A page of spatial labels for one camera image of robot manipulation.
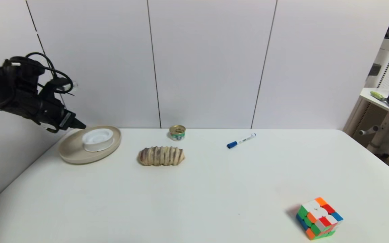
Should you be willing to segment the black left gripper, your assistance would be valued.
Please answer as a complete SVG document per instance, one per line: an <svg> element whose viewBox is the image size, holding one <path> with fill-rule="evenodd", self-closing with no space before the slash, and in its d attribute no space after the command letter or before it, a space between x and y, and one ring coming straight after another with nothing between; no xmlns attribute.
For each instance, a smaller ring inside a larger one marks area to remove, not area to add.
<svg viewBox="0 0 389 243"><path fill-rule="evenodd" d="M57 98L41 98L41 124L48 131L85 129L86 125L75 118L73 112L66 109L62 101Z"/></svg>

